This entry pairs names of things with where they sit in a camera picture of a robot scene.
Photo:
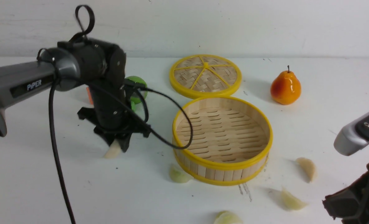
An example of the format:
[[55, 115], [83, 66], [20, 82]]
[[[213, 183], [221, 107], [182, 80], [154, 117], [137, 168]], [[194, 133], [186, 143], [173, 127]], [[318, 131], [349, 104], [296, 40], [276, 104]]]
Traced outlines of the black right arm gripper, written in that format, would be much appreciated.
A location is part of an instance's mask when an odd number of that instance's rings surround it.
[[367, 172], [344, 189], [325, 197], [325, 210], [343, 224], [369, 224], [369, 163]]

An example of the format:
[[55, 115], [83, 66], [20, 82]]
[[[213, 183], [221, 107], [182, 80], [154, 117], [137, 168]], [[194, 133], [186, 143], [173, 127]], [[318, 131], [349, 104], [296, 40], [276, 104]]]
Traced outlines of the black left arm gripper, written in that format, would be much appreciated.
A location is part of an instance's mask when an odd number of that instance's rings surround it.
[[137, 92], [137, 90], [145, 91], [146, 88], [135, 87], [141, 103], [136, 105], [136, 112], [133, 112], [130, 107], [130, 96], [126, 97], [124, 82], [125, 80], [120, 87], [115, 87], [107, 80], [90, 82], [88, 87], [94, 102], [93, 108], [81, 108], [78, 117], [94, 124], [94, 133], [108, 146], [111, 146], [117, 137], [121, 151], [126, 153], [132, 134], [141, 133], [144, 137], [148, 137], [151, 127], [147, 123], [149, 111], [145, 99]]

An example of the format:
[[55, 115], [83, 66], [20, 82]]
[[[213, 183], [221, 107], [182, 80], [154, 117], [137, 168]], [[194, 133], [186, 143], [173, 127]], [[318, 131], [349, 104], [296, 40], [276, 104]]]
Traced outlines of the grey Piper robot arm left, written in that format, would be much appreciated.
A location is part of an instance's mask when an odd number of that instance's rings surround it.
[[126, 152], [133, 133], [150, 135], [148, 118], [129, 112], [131, 96], [140, 96], [142, 83], [125, 77], [126, 53], [117, 44], [84, 37], [61, 41], [39, 51], [36, 61], [0, 67], [0, 137], [7, 134], [5, 109], [49, 89], [69, 91], [90, 83], [93, 108], [83, 107], [78, 118], [95, 125], [94, 132], [109, 146]]

